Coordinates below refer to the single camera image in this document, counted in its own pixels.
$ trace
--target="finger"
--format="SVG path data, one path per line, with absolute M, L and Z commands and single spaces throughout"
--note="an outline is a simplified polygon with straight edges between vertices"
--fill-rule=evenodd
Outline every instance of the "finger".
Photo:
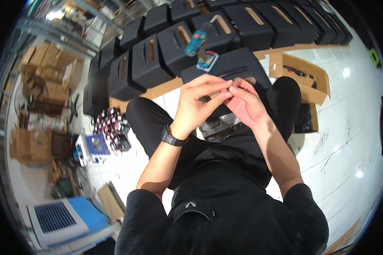
M 209 83 L 209 84 L 204 84 L 204 85 L 194 87 L 194 88 L 192 88 L 192 90 L 193 90 L 194 95 L 197 98 L 200 98 L 202 96 L 208 95 L 208 94 L 216 92 L 216 91 L 228 89 L 231 86 L 231 84 L 233 84 L 232 80 L 229 80 L 226 82 L 221 82 L 221 83 Z
M 214 112 L 217 107 L 220 106 L 225 100 L 229 99 L 233 95 L 230 92 L 220 92 L 218 95 L 213 97 L 210 101 L 206 103 L 206 105 L 202 109 L 202 113 L 204 116 L 209 117 L 210 114 Z
M 209 75 L 209 74 L 203 74 L 203 75 L 200 75 L 199 77 L 195 78 L 194 80 L 186 83 L 184 86 L 196 87 L 196 86 L 199 86 L 202 84 L 221 83 L 221 82 L 225 82 L 225 80 L 223 80 L 219 77 L 216 77 L 216 76 Z
M 236 98 L 240 98 L 241 100 L 243 100 L 246 104 L 250 106 L 254 106 L 255 104 L 258 104 L 258 101 L 259 101 L 258 95 L 252 94 L 236 86 L 230 86 L 229 91 L 231 94 L 233 94 L 233 96 L 235 96 Z
M 241 78 L 235 78 L 233 85 L 236 87 L 240 87 L 246 91 L 249 91 L 253 94 L 258 95 L 257 91 L 255 91 L 255 88 L 253 85 L 251 85 L 248 81 L 241 79 Z

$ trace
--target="open cardboard box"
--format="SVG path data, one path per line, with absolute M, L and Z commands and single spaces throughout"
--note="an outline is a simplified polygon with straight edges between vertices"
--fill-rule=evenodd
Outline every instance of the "open cardboard box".
M 306 74 L 305 77 L 298 76 L 294 72 L 289 72 L 284 68 L 291 67 Z M 270 54 L 270 78 L 279 78 L 282 76 L 288 76 L 294 79 L 301 89 L 302 99 L 322 105 L 326 96 L 330 98 L 329 78 L 325 70 L 317 65 L 309 63 L 300 58 L 293 57 L 284 53 Z M 312 88 L 312 85 L 316 82 L 316 89 Z

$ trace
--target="forearm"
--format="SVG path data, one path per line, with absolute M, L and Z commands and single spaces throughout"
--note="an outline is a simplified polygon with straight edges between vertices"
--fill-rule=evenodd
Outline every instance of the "forearm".
M 181 148 L 161 142 L 140 176 L 136 189 L 148 190 L 162 200 L 162 194 L 173 177 Z
M 298 161 L 268 115 L 252 131 L 284 197 L 292 186 L 303 183 Z

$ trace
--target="cutout handle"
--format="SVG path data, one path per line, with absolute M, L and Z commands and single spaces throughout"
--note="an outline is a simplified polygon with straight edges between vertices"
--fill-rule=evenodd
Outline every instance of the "cutout handle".
M 179 32 L 180 37 L 182 38 L 183 42 L 185 45 L 189 44 L 190 42 L 190 37 L 187 34 L 186 30 L 184 29 L 183 26 L 178 26 L 177 31 Z
M 274 8 L 274 10 L 279 14 L 281 15 L 282 18 L 285 19 L 286 22 L 292 24 L 292 21 L 276 6 L 272 6 L 272 8 Z
M 296 7 L 296 6 L 295 6 L 295 8 L 296 8 L 296 10 L 297 10 L 300 14 L 302 14 L 302 16 L 304 16 L 304 17 L 306 18 L 306 20 L 307 20 L 310 24 L 312 24 L 312 21 L 308 18 L 308 16 L 305 15 L 305 13 L 303 13 L 303 11 L 301 11 L 300 8 L 298 8 L 298 7 Z
M 329 14 L 328 14 L 328 16 L 329 16 L 329 18 L 333 21 L 333 23 L 335 24 L 335 26 L 336 26 L 337 28 L 339 28 L 340 31 L 342 31 L 342 28 L 338 25 L 338 23 L 336 23 L 336 21 L 332 18 L 332 16 L 329 15 Z
M 326 20 L 321 16 L 321 14 L 317 10 L 314 10 L 314 13 L 323 21 L 323 23 L 325 23 L 325 25 L 327 25 L 328 28 L 331 28 L 330 25 L 326 22 Z
M 143 45 L 142 57 L 143 65 L 146 65 L 146 44 Z
M 125 69 L 126 69 L 126 57 L 124 57 L 123 60 L 122 60 L 122 66 L 121 66 L 121 70 L 122 70 L 121 77 L 122 78 L 121 78 L 121 80 L 125 79 Z
M 193 9 L 194 8 L 194 3 L 193 3 L 193 0 L 187 0 L 187 6 L 189 7 L 189 9 Z
M 227 23 L 225 23 L 224 19 L 220 15 L 217 15 L 215 22 L 217 22 L 220 25 L 224 33 L 226 34 L 231 33 L 231 29 L 228 27 Z
M 177 34 L 174 32 L 174 30 L 171 31 L 171 39 L 173 40 L 174 46 L 176 46 L 176 49 L 180 49 L 180 41 L 179 38 L 177 37 Z
M 248 12 L 248 14 L 250 14 L 250 16 L 255 20 L 255 22 L 257 22 L 257 24 L 261 26 L 264 25 L 264 22 L 260 19 L 260 17 L 258 17 L 255 11 L 253 11 L 250 7 L 244 7 L 244 9 Z
M 152 62 L 153 60 L 155 60 L 155 54 L 154 54 L 154 51 L 153 51 L 153 45 L 154 45 L 154 41 L 153 39 L 149 41 L 148 45 L 149 45 L 149 61 L 148 62 Z

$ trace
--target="black wristwatch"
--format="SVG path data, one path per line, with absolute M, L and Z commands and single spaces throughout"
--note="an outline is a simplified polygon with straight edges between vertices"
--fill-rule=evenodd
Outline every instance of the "black wristwatch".
M 179 140 L 174 138 L 169 131 L 169 125 L 165 125 L 162 131 L 162 141 L 173 146 L 183 146 L 186 143 L 187 139 Z

